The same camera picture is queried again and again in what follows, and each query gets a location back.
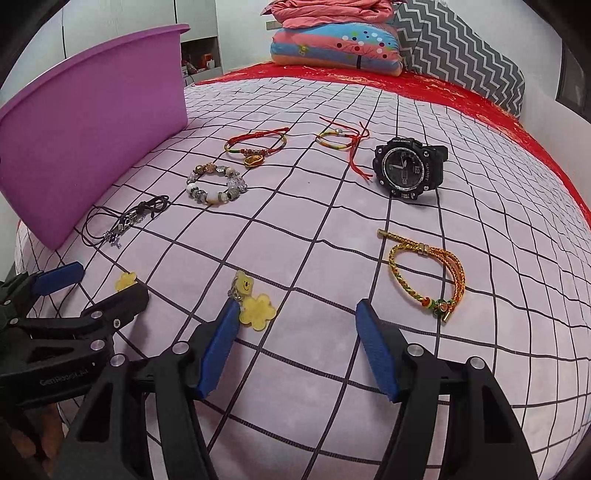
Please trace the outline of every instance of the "window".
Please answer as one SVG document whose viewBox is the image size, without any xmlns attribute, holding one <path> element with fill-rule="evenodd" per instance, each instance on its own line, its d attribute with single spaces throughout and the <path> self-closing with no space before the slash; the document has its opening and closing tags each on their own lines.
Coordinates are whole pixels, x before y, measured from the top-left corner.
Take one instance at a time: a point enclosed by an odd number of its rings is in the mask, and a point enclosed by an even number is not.
<svg viewBox="0 0 591 480">
<path fill-rule="evenodd" d="M 591 85 L 579 62 L 563 43 L 557 100 L 591 122 Z"/>
</svg>

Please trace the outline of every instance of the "watch face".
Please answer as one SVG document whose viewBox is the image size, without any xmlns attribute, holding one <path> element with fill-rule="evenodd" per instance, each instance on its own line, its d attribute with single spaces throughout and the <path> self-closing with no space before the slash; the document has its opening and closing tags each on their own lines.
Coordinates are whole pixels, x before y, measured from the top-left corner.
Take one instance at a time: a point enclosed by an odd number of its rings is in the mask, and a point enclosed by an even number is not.
<svg viewBox="0 0 591 480">
<path fill-rule="evenodd" d="M 384 175 L 396 189 L 407 192 L 414 190 L 425 176 L 423 162 L 408 148 L 394 148 L 386 154 L 382 163 Z"/>
</svg>

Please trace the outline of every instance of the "watch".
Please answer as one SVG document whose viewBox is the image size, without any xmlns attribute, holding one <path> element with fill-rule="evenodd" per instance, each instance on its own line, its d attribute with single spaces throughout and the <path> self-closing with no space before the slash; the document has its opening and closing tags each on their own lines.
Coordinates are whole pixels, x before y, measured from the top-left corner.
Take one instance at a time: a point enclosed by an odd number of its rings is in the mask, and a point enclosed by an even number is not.
<svg viewBox="0 0 591 480">
<path fill-rule="evenodd" d="M 375 149 L 374 172 L 380 183 L 396 198 L 415 200 L 443 182 L 447 147 L 423 146 L 413 138 L 395 137 Z"/>
</svg>

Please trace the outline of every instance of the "yellow braided rope bracelet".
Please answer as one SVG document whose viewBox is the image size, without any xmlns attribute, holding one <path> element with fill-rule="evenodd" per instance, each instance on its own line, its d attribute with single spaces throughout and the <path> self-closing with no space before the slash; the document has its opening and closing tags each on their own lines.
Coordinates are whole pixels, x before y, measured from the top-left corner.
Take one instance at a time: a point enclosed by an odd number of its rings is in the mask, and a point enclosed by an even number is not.
<svg viewBox="0 0 591 480">
<path fill-rule="evenodd" d="M 392 273 L 394 274 L 396 280 L 398 280 L 398 283 L 400 283 L 402 288 L 412 298 L 420 302 L 423 307 L 432 310 L 436 316 L 441 318 L 443 323 L 446 323 L 449 320 L 449 316 L 460 303 L 462 296 L 466 291 L 466 274 L 464 273 L 464 268 L 462 267 L 462 263 L 460 263 L 458 257 L 456 257 L 451 252 L 448 252 L 447 250 L 443 250 L 441 248 L 436 247 L 430 247 L 426 244 L 414 242 L 412 240 L 409 240 L 408 238 L 395 235 L 394 233 L 389 233 L 385 230 L 378 230 L 378 235 L 399 242 L 398 245 L 392 247 L 392 250 L 390 250 L 390 255 L 388 257 L 388 263 L 390 264 Z M 443 265 L 445 265 L 445 267 L 452 274 L 453 278 L 454 293 L 452 299 L 432 300 L 429 297 L 423 297 L 422 295 L 419 295 L 416 291 L 414 291 L 408 285 L 406 280 L 404 280 L 404 278 L 400 274 L 400 270 L 398 270 L 396 262 L 394 261 L 396 253 L 400 250 L 408 250 L 411 252 L 418 253 L 419 255 L 424 255 L 425 257 L 433 257 L 439 260 Z"/>
</svg>

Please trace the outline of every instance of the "blue gripper pad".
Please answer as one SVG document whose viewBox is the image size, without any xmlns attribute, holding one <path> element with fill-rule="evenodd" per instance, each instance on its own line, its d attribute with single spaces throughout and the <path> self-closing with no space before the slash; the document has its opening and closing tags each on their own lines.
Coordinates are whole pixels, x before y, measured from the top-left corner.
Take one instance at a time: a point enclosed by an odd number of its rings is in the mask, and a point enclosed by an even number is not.
<svg viewBox="0 0 591 480">
<path fill-rule="evenodd" d="M 32 291 L 35 295 L 44 297 L 75 283 L 80 283 L 82 278 L 84 278 L 84 267 L 80 263 L 74 262 L 39 275 L 33 284 Z"/>
<path fill-rule="evenodd" d="M 226 359 L 230 354 L 230 348 L 240 328 L 240 305 L 234 301 L 226 311 L 216 333 L 213 334 L 211 342 L 207 346 L 207 351 L 203 355 L 201 378 L 197 385 L 199 398 L 206 398 L 213 390 L 217 388 L 217 383 L 222 376 Z"/>
<path fill-rule="evenodd" d="M 355 310 L 355 326 L 379 389 L 394 401 L 398 395 L 394 359 L 372 315 L 375 314 L 369 311 L 365 301 L 360 301 Z"/>
</svg>

